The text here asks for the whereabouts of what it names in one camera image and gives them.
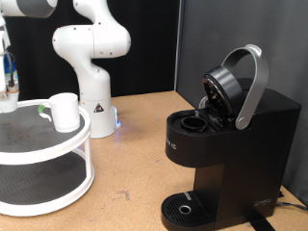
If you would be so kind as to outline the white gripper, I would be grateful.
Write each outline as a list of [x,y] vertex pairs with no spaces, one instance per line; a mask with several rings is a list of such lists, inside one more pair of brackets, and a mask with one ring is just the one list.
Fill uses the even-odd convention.
[[6,54],[6,49],[0,49],[0,100],[7,100],[7,84],[4,66],[4,57]]

